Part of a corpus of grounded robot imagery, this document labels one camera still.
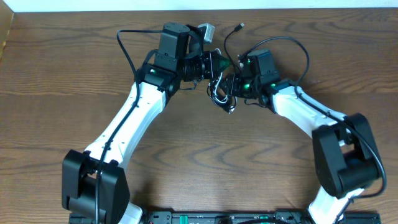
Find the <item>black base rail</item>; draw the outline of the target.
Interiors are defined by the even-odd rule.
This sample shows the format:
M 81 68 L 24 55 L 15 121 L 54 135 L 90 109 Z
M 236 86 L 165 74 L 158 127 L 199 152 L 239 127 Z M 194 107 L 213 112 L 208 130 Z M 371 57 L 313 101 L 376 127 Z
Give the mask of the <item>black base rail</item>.
M 219 224 L 242 223 L 249 220 L 262 220 L 271 223 L 280 220 L 284 223 L 313 223 L 310 215 L 300 210 L 277 210 L 266 213 L 189 213 L 171 211 L 145 211 L 140 219 L 141 224 Z M 338 221 L 344 224 L 381 224 L 378 213 L 348 212 Z

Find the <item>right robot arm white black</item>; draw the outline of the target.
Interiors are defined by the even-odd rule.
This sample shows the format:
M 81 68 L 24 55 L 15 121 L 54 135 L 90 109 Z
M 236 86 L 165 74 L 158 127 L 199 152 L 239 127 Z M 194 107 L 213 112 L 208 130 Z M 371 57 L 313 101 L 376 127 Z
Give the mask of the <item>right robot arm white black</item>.
M 347 206 L 364 198 L 375 180 L 386 186 L 386 172 L 368 120 L 347 116 L 308 96 L 298 82 L 281 79 L 270 50 L 255 50 L 239 59 L 241 72 L 220 82 L 237 98 L 257 99 L 257 105 L 287 118 L 312 139 L 315 171 L 321 185 L 308 207 L 310 223 L 338 223 Z

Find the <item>cardboard panel at left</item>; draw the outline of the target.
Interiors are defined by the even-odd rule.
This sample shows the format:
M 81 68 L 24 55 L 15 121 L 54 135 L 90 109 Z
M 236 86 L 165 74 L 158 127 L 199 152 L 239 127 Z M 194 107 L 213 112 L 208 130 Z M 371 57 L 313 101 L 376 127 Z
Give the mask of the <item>cardboard panel at left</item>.
M 4 54 L 7 38 L 10 33 L 12 22 L 14 20 L 14 11 L 1 0 L 0 8 L 0 57 Z

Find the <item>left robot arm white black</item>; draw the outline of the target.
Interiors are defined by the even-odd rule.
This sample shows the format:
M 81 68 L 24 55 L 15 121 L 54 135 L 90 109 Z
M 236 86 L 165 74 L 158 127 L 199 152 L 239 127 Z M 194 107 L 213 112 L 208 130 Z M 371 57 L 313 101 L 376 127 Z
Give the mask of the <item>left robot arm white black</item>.
M 126 169 L 148 126 L 164 110 L 182 82 L 221 75 L 228 61 L 206 51 L 215 28 L 164 24 L 160 42 L 139 68 L 127 100 L 101 135 L 62 162 L 62 207 L 70 223 L 139 223 L 142 209 L 130 201 Z

